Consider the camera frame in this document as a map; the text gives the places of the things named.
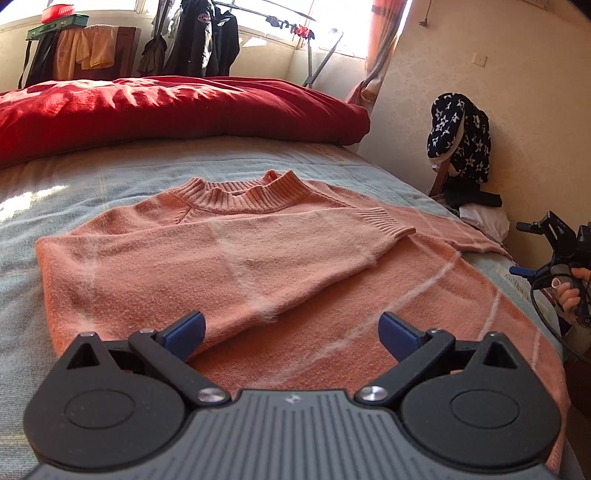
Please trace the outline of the person's hand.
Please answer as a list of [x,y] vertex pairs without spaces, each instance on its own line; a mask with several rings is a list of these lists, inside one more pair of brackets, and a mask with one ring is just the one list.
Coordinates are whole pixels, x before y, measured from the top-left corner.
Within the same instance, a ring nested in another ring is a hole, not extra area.
[[[574,268],[571,271],[575,278],[582,281],[590,281],[590,271],[585,268]],[[575,307],[581,302],[580,290],[571,285],[570,282],[554,278],[552,280],[556,300],[562,307],[564,314],[570,323],[577,321]]]

